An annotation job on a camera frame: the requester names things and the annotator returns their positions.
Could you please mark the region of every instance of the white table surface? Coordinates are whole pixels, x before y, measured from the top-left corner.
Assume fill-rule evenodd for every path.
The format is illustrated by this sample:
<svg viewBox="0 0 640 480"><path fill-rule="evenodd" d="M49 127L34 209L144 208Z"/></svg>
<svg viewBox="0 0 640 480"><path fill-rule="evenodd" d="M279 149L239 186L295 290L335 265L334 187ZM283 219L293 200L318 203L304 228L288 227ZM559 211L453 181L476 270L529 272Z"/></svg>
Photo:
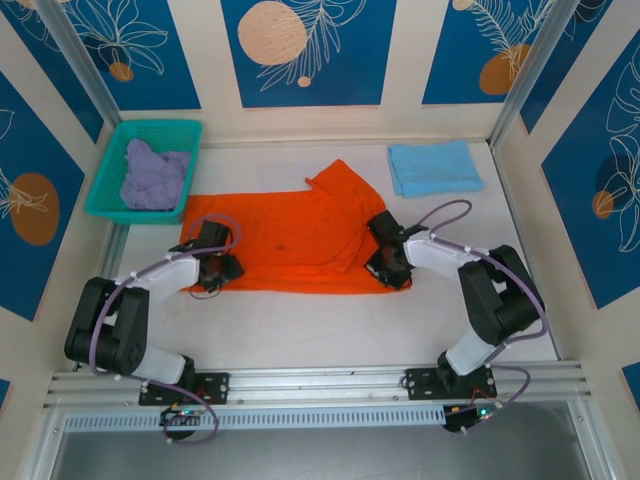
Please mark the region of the white table surface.
<svg viewBox="0 0 640 480"><path fill-rule="evenodd" d="M386 145L270 146L204 149L192 194L295 191L336 158L374 187L403 225L453 198L471 214L440 234L466 245L521 251L493 159L470 144L485 188L480 192L407 200L393 192ZM431 225L452 212L436 215ZM132 226L120 274L159 260L179 242L181 226ZM460 284L414 270L413 287L389 295L308 295L223 291L212 300L176 293L152 311L149 339L195 359L202 369L303 368L434 363L470 328ZM536 322L530 329L539 329ZM514 345L501 360L555 360L551 339Z"/></svg>

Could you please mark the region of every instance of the wall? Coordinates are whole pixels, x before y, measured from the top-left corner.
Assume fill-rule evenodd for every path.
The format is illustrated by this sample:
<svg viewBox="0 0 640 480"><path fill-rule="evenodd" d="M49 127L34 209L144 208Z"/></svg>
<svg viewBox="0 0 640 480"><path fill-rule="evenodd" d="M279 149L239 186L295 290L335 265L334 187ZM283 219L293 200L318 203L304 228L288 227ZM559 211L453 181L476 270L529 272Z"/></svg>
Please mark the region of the wall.
<svg viewBox="0 0 640 480"><path fill-rule="evenodd" d="M93 143L2 16L0 43L0 70L85 173L36 319L29 322L0 308L0 378L12 382L0 416L0 477L9 479L35 433L33 423L52 372L66 367L62 347L76 300L101 260L108 224L89 217L84 202L109 132L103 131L98 144ZM6 275L0 279L10 281Z"/></svg>
<svg viewBox="0 0 640 480"><path fill-rule="evenodd" d="M170 0L202 110L134 111L123 112L123 116L197 118L205 124L205 142L485 138L501 103L422 105L449 4L450 0L398 0L379 107L243 109L221 3ZM373 7L374 2L370 1L367 8ZM452 58L452 66L456 62L459 63ZM452 70L452 79L463 77L464 73L459 69Z"/></svg>
<svg viewBox="0 0 640 480"><path fill-rule="evenodd" d="M637 0L613 2L531 135L518 120L497 149L507 195L561 354L581 360L629 478L640 472L640 414L620 369L640 360L640 290L596 309L541 164L638 31L638 18ZM579 158L567 161L580 168Z"/></svg>

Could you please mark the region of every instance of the light blue towel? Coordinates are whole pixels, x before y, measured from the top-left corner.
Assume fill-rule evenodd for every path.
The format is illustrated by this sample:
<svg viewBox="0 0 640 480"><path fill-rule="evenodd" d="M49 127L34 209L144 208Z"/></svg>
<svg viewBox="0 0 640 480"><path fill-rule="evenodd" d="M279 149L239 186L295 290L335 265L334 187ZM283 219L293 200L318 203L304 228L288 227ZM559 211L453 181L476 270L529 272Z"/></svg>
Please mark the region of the light blue towel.
<svg viewBox="0 0 640 480"><path fill-rule="evenodd" d="M467 142L392 145L389 167L393 190L406 198L482 190Z"/></svg>

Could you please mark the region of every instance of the teal basket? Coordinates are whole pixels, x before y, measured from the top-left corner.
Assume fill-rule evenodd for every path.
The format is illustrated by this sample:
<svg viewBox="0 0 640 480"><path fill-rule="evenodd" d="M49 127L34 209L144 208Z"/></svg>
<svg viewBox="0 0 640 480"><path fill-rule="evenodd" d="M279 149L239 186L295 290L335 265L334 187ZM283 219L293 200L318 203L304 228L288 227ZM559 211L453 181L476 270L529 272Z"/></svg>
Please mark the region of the teal basket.
<svg viewBox="0 0 640 480"><path fill-rule="evenodd" d="M107 153L89 192L87 212L110 218L122 225L182 223L191 181L196 170L202 125L195 120L132 120L120 123L111 138ZM128 169L125 158L129 141L139 138L154 152L191 152L184 189L175 210L130 210L120 198L120 189Z"/></svg>

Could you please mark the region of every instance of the purple cloth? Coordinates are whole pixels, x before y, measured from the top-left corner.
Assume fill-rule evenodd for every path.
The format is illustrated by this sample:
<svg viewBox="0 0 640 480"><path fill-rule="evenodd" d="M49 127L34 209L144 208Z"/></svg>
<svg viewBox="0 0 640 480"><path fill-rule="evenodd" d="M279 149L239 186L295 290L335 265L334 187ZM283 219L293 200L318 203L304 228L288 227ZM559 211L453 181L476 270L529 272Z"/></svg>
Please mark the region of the purple cloth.
<svg viewBox="0 0 640 480"><path fill-rule="evenodd" d="M120 197L132 210L175 210L184 188L191 152L155 153L142 140L127 145L129 172Z"/></svg>

